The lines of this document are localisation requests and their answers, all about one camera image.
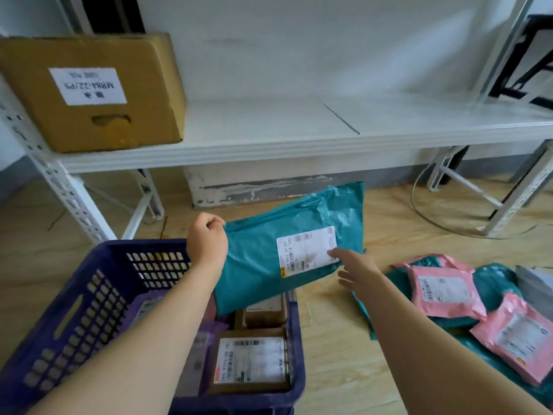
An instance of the wall baseboard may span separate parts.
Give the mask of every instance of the wall baseboard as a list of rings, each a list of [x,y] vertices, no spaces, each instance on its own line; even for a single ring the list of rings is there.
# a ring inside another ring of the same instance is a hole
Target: wall baseboard
[[[38,176],[40,173],[27,156],[21,157],[4,170],[0,170],[0,202],[8,199]]]
[[[463,160],[457,171],[466,178],[483,178],[502,173],[514,173],[528,154]],[[366,189],[383,188],[406,182],[414,182],[426,164],[384,169],[357,170],[298,178],[263,180],[256,182],[190,187],[194,208],[212,208],[253,201],[271,201],[310,194],[327,188],[364,181]]]

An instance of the white label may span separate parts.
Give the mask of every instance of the white label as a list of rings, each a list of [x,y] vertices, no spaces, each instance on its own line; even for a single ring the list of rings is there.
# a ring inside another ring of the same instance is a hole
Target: white label
[[[127,103],[115,69],[49,70],[69,106]]]
[[[286,380],[281,337],[222,338],[214,384],[282,383]]]
[[[424,301],[444,301],[446,303],[470,303],[465,280],[459,277],[419,276],[418,283],[423,289]]]
[[[280,312],[282,311],[282,298],[280,295],[260,301],[259,303],[247,306],[246,312]]]
[[[204,331],[197,333],[177,383],[175,397],[198,396],[200,393],[209,335]]]
[[[526,364],[547,341],[551,333],[534,319],[515,314],[496,338],[501,348]]]
[[[279,237],[276,241],[280,258],[280,274],[283,277],[300,274],[338,261],[327,254],[327,251],[336,247],[336,233],[333,226]]]
[[[163,296],[147,298],[146,300],[144,300],[142,306],[140,306],[140,310],[138,310],[138,313],[130,326],[133,327],[136,322],[141,320],[144,316],[146,316],[146,314],[150,313],[150,311],[156,306],[156,304],[162,300]]]

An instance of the basket handle hole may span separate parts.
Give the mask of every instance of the basket handle hole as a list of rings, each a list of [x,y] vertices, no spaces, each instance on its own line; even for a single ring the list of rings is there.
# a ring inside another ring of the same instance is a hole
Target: basket handle hole
[[[69,321],[75,316],[75,313],[77,313],[77,310],[79,310],[79,307],[82,304],[82,294],[77,297],[71,308],[67,311],[64,318],[61,320],[60,324],[54,331],[54,339],[59,339],[62,333],[64,332],[65,328],[67,327],[67,324]]]

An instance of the blue plastic basket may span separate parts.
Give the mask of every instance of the blue plastic basket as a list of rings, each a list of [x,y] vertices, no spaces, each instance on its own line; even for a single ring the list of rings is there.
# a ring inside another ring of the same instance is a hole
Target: blue plastic basket
[[[24,413],[117,336],[138,294],[175,285],[189,269],[185,239],[96,246],[0,372],[0,413]],[[305,388],[298,305],[288,294],[291,389],[175,398],[171,414],[292,414]]]

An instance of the wooden floor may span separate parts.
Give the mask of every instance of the wooden floor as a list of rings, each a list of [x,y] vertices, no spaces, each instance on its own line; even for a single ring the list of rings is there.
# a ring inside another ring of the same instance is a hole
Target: wooden floor
[[[186,237],[197,215],[180,169],[153,172],[166,209],[166,220],[142,224],[138,238]],[[93,185],[134,205],[138,189],[126,173],[88,175]],[[480,180],[497,198],[510,185],[499,179]],[[381,267],[424,253],[447,253],[470,263],[553,267],[553,227],[538,227],[511,240],[462,237],[440,230],[416,216],[407,185],[366,193],[364,245]],[[471,191],[452,183],[431,194],[416,192],[420,209],[449,227],[482,226],[492,208]],[[98,199],[108,222],[120,235],[129,218]],[[286,202],[263,202],[217,209],[227,221],[273,209]],[[553,194],[544,191],[509,225],[509,235],[537,223],[553,222]],[[54,299],[91,244],[45,183],[37,180],[0,204],[0,364],[32,328]],[[298,290],[308,380],[299,415],[400,414],[405,409],[377,342],[351,296],[332,275]]]

